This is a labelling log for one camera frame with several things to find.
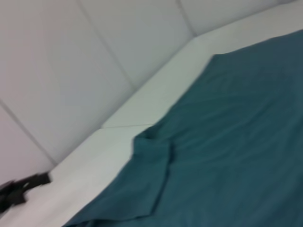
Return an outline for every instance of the teal cloth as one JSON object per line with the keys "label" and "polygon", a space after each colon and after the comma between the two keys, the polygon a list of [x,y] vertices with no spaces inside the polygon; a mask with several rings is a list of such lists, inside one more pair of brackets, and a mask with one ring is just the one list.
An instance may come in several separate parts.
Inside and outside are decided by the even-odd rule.
{"label": "teal cloth", "polygon": [[215,55],[65,226],[303,226],[303,31]]}

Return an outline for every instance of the black object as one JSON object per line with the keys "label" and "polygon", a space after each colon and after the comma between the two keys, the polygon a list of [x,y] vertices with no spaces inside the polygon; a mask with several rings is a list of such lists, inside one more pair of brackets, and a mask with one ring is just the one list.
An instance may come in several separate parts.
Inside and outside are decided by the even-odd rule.
{"label": "black object", "polygon": [[0,185],[0,214],[12,206],[26,203],[27,200],[24,195],[26,191],[50,182],[49,174],[43,173]]}

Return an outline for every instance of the white padded wall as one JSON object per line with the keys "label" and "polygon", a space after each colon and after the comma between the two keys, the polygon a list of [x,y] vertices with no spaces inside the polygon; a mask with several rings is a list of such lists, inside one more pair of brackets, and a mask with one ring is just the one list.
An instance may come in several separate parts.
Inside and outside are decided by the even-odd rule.
{"label": "white padded wall", "polygon": [[277,0],[180,0],[197,35],[266,10]]}
{"label": "white padded wall", "polygon": [[0,184],[52,168],[50,160],[0,106]]}
{"label": "white padded wall", "polygon": [[80,0],[139,87],[193,34],[175,0]]}
{"label": "white padded wall", "polygon": [[134,91],[74,0],[1,0],[0,97],[60,162]]}

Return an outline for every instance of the teal fabric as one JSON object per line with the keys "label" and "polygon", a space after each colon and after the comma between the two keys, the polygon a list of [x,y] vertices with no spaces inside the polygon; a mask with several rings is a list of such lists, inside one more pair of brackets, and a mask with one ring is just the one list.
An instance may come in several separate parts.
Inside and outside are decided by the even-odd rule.
{"label": "teal fabric", "polygon": [[215,55],[66,226],[303,226],[303,32]]}

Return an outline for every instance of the teal sheet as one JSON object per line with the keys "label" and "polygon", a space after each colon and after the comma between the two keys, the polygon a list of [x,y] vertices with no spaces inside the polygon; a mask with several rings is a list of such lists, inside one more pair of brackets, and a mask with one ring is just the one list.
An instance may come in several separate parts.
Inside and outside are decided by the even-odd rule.
{"label": "teal sheet", "polygon": [[215,55],[65,226],[303,226],[303,31]]}

